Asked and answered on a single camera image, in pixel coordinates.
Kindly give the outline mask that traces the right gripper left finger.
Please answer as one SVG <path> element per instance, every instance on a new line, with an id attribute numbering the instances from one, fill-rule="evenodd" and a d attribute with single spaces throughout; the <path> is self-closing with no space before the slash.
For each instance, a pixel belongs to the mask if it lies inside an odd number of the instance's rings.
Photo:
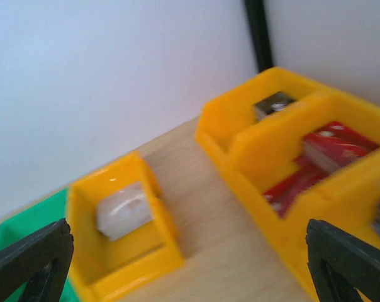
<path id="1" fill-rule="evenodd" d="M 59 301 L 74 253 L 62 218 L 0 250 L 0 301 L 23 288 L 19 301 Z"/>

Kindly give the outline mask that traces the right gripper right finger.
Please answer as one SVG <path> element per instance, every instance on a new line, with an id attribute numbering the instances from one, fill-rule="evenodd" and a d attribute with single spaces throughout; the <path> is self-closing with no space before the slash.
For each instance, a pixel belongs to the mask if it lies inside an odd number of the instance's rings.
<path id="1" fill-rule="evenodd" d="M 307 226 L 308 268 L 320 301 L 380 301 L 380 250 L 324 221 Z"/>

